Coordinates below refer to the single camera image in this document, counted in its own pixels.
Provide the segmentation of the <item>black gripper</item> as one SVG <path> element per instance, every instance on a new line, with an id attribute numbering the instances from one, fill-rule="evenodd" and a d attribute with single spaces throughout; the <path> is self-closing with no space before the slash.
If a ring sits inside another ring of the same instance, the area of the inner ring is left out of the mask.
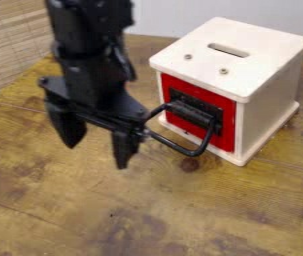
<path id="1" fill-rule="evenodd" d="M 68 148 L 87 133 L 87 124 L 113 132 L 117 167 L 126 169 L 139 151 L 149 110 L 126 90 L 135 80 L 135 70 L 122 53 L 98 55 L 54 55 L 60 66 L 59 76 L 39 81 L 46 92 L 51 123 Z"/>

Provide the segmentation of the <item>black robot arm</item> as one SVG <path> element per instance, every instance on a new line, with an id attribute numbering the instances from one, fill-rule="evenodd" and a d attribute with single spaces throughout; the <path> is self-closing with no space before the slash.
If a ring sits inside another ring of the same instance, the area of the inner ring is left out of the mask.
<path id="1" fill-rule="evenodd" d="M 134 24 L 131 0 L 46 0 L 52 55 L 62 74 L 39 79 L 55 130 L 75 147 L 94 124 L 111 131 L 117 167 L 125 169 L 143 141 L 147 108 L 129 94 L 137 79 L 123 31 Z"/>

